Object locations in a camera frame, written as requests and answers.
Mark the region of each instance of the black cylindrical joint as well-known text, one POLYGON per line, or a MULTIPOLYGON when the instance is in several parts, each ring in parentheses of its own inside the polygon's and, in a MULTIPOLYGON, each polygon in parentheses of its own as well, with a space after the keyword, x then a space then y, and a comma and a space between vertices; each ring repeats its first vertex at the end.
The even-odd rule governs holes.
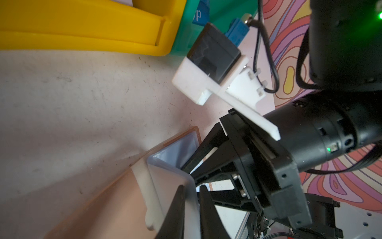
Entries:
POLYGON ((380 92, 316 91, 268 114, 300 172, 382 139, 380 92))
POLYGON ((321 89, 382 90, 377 0, 311 0, 310 76, 321 89))

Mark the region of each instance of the colorful patterned wall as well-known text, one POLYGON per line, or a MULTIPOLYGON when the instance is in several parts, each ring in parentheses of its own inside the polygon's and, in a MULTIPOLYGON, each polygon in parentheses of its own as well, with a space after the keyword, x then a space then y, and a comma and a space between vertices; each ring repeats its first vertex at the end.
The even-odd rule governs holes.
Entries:
MULTIPOLYGON (((275 106, 280 107, 308 93, 295 82, 299 46, 310 21, 310 0, 264 0, 264 22, 270 37, 270 49, 280 75, 280 90, 275 106)), ((305 60, 302 77, 309 82, 309 60, 305 60)), ((327 162, 316 169, 341 170, 359 161, 372 146, 327 162)), ((317 176, 300 174, 305 192, 332 197, 354 206, 382 213, 382 160, 374 165, 343 174, 317 176)))

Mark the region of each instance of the blue label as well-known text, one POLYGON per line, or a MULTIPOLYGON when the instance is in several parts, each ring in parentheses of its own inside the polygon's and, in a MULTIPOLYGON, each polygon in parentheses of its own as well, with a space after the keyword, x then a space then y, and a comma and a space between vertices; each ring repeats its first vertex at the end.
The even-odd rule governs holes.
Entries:
POLYGON ((210 3, 209 0, 200 0, 197 6, 192 23, 205 26, 210 21, 210 3))

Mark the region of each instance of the blue connector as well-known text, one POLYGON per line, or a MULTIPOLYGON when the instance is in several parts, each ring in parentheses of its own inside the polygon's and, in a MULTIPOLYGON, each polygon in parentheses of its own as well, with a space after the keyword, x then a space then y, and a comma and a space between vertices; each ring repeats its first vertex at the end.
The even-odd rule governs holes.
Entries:
POLYGON ((232 21, 229 30, 225 33, 225 36, 238 47, 248 31, 249 27, 245 25, 240 18, 236 18, 232 21))

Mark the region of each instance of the white surface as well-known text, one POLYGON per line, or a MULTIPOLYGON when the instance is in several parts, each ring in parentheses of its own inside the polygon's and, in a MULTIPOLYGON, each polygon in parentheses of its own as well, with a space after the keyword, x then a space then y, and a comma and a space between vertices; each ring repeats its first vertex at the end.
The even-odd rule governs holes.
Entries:
POLYGON ((163 220, 165 219, 165 215, 160 206, 158 194, 156 193, 154 182, 152 181, 149 168, 147 166, 148 156, 149 153, 145 154, 131 167, 131 169, 146 204, 146 226, 149 229, 159 231, 163 220))
MULTIPOLYGON (((256 30, 249 36, 239 48, 252 56, 256 30)), ((230 106, 216 96, 198 106, 178 91, 171 79, 181 60, 1 51, 0 238, 41 238, 137 160, 134 155, 190 125, 199 126, 203 139, 230 106)), ((269 71, 262 68, 260 78, 270 82, 269 71)), ((273 110, 273 96, 257 109, 273 110)))
POLYGON ((245 216, 245 211, 226 208, 223 206, 215 206, 216 210, 223 222, 224 228, 231 238, 235 238, 241 222, 245 216))
POLYGON ((334 208, 334 214, 335 226, 342 229, 344 239, 382 239, 382 214, 345 202, 334 208))
POLYGON ((199 202, 195 190, 194 179, 180 170, 199 146, 196 132, 191 132, 164 149, 151 154, 147 166, 155 187, 163 215, 166 215, 179 185, 185 191, 184 239, 200 239, 199 202))
POLYGON ((256 111, 256 103, 265 92, 250 67, 245 55, 237 60, 220 84, 217 84, 189 58, 185 57, 175 73, 172 83, 196 104, 204 105, 212 93, 257 124, 275 140, 280 140, 276 125, 256 111))

